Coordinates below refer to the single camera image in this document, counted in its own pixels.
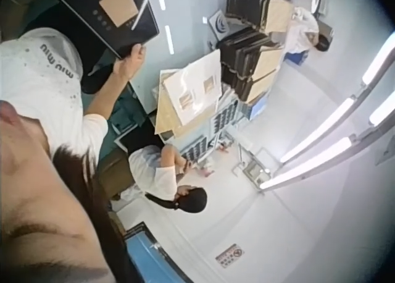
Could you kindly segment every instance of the black hair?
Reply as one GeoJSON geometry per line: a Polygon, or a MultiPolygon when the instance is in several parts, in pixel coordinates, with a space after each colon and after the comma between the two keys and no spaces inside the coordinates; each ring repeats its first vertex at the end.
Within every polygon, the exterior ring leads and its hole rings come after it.
{"type": "Polygon", "coordinates": [[[102,190],[95,171],[90,171],[89,156],[71,154],[59,148],[53,158],[60,177],[75,195],[88,214],[98,235],[101,250],[115,280],[119,283],[144,282],[132,262],[126,243],[119,230],[113,225],[107,212],[108,200],[102,190]]]}
{"type": "MultiPolygon", "coordinates": [[[[53,157],[53,165],[63,182],[80,202],[89,216],[98,236],[104,259],[118,283],[144,282],[132,262],[126,243],[107,212],[108,200],[94,171],[89,156],[76,156],[66,148],[59,148],[53,157]]],[[[108,269],[84,268],[67,262],[7,265],[7,255],[1,254],[1,282],[95,282],[108,274],[108,269]]]]}
{"type": "Polygon", "coordinates": [[[145,194],[146,198],[166,209],[181,209],[188,213],[200,213],[207,205],[207,193],[201,188],[194,188],[185,196],[180,196],[174,201],[162,200],[150,193],[145,194]]]}
{"type": "Polygon", "coordinates": [[[315,45],[315,48],[318,51],[322,51],[323,53],[328,51],[329,49],[329,40],[322,34],[318,35],[318,43],[315,45]]]}
{"type": "Polygon", "coordinates": [[[36,263],[20,266],[1,266],[1,282],[94,282],[108,275],[106,269],[86,268],[60,263],[36,263]]]}

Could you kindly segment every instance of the sleeve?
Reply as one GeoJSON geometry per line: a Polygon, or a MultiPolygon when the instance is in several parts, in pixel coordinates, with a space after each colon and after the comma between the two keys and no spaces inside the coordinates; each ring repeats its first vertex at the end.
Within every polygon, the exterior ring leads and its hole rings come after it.
{"type": "Polygon", "coordinates": [[[318,28],[317,19],[315,19],[314,15],[307,9],[298,7],[297,13],[301,17],[302,24],[304,26],[305,33],[319,33],[320,29],[318,28]]]}
{"type": "Polygon", "coordinates": [[[177,180],[175,168],[158,167],[155,171],[154,192],[152,195],[162,200],[174,200],[177,193],[177,180]]]}
{"type": "Polygon", "coordinates": [[[99,161],[99,154],[104,137],[108,132],[108,123],[99,114],[88,114],[83,117],[80,135],[80,145],[88,147],[88,153],[95,164],[99,161]]]}

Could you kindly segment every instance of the white t-shirt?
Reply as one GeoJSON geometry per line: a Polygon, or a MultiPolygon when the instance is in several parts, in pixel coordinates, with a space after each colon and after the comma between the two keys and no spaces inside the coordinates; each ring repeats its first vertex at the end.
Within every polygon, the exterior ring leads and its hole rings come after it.
{"type": "Polygon", "coordinates": [[[165,201],[173,201],[177,193],[175,166],[160,167],[160,148],[147,146],[129,156],[130,172],[143,191],[165,201]]]}
{"type": "Polygon", "coordinates": [[[99,159],[108,131],[104,117],[83,115],[80,56],[63,34],[51,28],[32,30],[0,44],[0,99],[21,116],[38,119],[51,157],[67,145],[73,153],[99,159]]]}
{"type": "Polygon", "coordinates": [[[284,50],[287,53],[301,53],[312,47],[306,33],[319,33],[318,23],[308,10],[296,7],[293,19],[285,41],[284,50]]]}

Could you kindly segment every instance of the stack of boxes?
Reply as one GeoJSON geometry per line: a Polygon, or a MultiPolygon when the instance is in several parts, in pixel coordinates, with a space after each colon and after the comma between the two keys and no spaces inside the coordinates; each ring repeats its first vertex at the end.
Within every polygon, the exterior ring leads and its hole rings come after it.
{"type": "Polygon", "coordinates": [[[249,26],[218,44],[222,82],[241,101],[251,103],[269,90],[283,50],[267,33],[286,32],[292,13],[287,0],[227,0],[226,17],[249,26]]]}

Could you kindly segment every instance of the fingers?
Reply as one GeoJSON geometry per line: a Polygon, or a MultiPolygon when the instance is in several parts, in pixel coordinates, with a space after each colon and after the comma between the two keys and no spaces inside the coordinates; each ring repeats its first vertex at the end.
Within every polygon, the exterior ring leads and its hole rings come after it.
{"type": "Polygon", "coordinates": [[[135,44],[132,48],[131,48],[131,55],[134,54],[139,54],[141,50],[141,44],[135,44]]]}
{"type": "Polygon", "coordinates": [[[146,54],[146,47],[141,44],[135,44],[131,49],[130,56],[144,56],[146,54]]]}

